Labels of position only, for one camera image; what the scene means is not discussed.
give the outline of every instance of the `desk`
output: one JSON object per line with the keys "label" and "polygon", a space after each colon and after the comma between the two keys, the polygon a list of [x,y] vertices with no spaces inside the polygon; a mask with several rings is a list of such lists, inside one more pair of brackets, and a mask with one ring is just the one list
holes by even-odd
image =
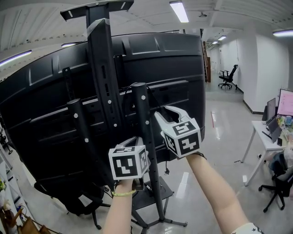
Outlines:
{"label": "desk", "polygon": [[251,143],[252,143],[253,138],[255,136],[255,132],[257,132],[257,134],[259,135],[259,137],[265,147],[265,151],[262,153],[260,160],[258,161],[257,165],[255,166],[253,172],[250,174],[249,179],[245,183],[245,186],[249,185],[250,181],[254,178],[258,169],[260,168],[261,165],[263,165],[264,160],[266,159],[266,157],[268,156],[268,154],[271,151],[280,151],[280,150],[284,150],[286,148],[286,144],[283,144],[283,146],[279,146],[279,145],[277,145],[277,141],[275,141],[275,143],[273,143],[270,138],[268,138],[265,134],[262,133],[262,131],[264,131],[265,133],[269,134],[269,132],[266,130],[266,124],[264,124],[265,122],[262,122],[262,121],[251,121],[251,122],[252,122],[252,126],[253,126],[253,132],[252,132],[252,136],[250,138],[249,144],[247,146],[246,152],[245,152],[241,162],[242,163],[244,162],[244,160],[248,154]]}

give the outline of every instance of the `ceiling light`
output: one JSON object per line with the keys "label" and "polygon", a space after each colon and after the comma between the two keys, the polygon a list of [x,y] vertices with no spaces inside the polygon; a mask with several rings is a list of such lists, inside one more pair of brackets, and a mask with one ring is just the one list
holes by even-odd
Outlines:
{"label": "ceiling light", "polygon": [[293,37],[293,30],[284,30],[273,33],[276,37]]}
{"label": "ceiling light", "polygon": [[74,46],[74,45],[76,45],[76,43],[66,43],[66,44],[61,45],[61,47],[64,48],[64,47],[69,47],[69,46]]}
{"label": "ceiling light", "polygon": [[218,41],[224,40],[226,38],[226,36],[221,36]]}
{"label": "ceiling light", "polygon": [[9,59],[5,59],[5,60],[3,60],[3,61],[0,62],[0,67],[3,66],[3,65],[5,65],[5,64],[7,64],[7,63],[9,63],[9,62],[12,62],[12,61],[14,61],[16,59],[19,59],[21,57],[27,56],[27,55],[29,55],[31,53],[32,53],[32,51],[29,50],[29,51],[26,51],[26,52],[17,54],[17,55],[15,55],[15,56],[13,56],[13,57],[11,57]]}
{"label": "ceiling light", "polygon": [[175,11],[181,23],[188,23],[186,11],[184,9],[182,1],[170,2],[171,7]]}
{"label": "ceiling light", "polygon": [[201,15],[200,15],[199,17],[200,17],[200,18],[205,18],[205,17],[207,17],[207,15],[204,14],[203,12],[201,12]]}

